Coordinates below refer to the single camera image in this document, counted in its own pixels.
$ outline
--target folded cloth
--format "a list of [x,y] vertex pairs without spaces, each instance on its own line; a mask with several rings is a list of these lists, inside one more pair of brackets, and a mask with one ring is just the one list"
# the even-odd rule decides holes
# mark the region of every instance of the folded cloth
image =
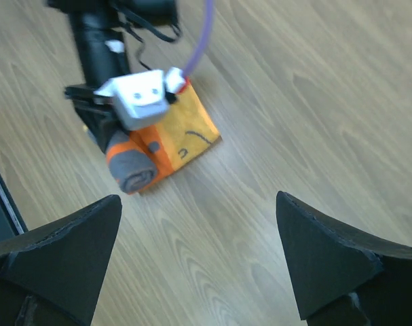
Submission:
[[112,176],[121,191],[141,191],[171,175],[208,149],[219,131],[188,82],[178,101],[157,124],[116,132],[106,150]]

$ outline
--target metal strip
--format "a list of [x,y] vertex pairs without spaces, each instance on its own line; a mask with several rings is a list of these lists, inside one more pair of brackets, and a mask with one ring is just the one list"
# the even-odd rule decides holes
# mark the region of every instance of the metal strip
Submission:
[[3,204],[5,205],[8,213],[10,214],[11,220],[13,221],[14,226],[17,229],[19,234],[24,234],[24,230],[22,228],[22,224],[20,224],[14,209],[12,208],[10,201],[8,200],[7,194],[3,191],[2,185],[0,183],[0,196],[2,199]]

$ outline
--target gray cloth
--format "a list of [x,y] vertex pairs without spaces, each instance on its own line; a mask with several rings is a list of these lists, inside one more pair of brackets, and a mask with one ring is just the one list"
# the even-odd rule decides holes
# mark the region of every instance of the gray cloth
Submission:
[[[118,143],[129,141],[128,135],[122,131],[116,132],[109,142],[107,151]],[[109,170],[117,180],[119,188],[127,193],[137,192],[149,185],[157,176],[154,162],[139,150],[121,152],[112,157]]]

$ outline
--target rolled cloth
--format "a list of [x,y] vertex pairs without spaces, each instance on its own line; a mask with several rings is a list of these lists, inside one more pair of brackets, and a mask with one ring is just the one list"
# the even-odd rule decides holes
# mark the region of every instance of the rolled cloth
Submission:
[[116,132],[107,147],[106,159],[121,191],[132,194],[171,175],[219,136],[188,82],[178,101],[157,124],[129,135]]

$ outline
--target wood grain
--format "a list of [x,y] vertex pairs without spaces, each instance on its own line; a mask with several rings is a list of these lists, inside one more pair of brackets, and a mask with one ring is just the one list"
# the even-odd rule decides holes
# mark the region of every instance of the wood grain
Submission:
[[[179,2],[185,38],[145,35],[152,67],[183,65],[195,44],[201,0]],[[193,85],[223,141],[122,196],[94,325],[304,325],[276,228],[280,189],[412,245],[412,0],[216,6]],[[119,193],[62,98],[81,80],[62,14],[0,1],[0,171],[31,229]]]

